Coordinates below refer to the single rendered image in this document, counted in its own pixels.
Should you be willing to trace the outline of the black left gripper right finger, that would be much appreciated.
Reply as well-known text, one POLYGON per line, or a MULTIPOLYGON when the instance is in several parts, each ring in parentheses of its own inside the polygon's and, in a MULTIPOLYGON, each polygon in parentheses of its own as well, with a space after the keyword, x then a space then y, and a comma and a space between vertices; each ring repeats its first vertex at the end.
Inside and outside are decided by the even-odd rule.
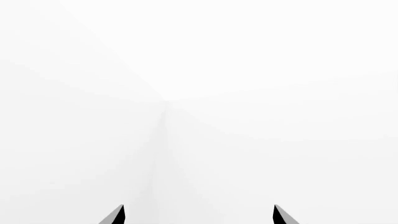
POLYGON ((274 205, 272 219, 274 224, 300 224, 278 205, 274 205))

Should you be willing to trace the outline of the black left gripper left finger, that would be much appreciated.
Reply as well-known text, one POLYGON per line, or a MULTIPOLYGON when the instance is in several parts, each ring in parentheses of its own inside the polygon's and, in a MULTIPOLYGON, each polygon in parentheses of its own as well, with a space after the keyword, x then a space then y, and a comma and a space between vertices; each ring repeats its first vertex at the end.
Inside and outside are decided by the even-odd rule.
POLYGON ((124 211, 124 205, 120 205, 115 208, 108 216, 101 220, 98 224, 124 224, 126 214, 124 211))

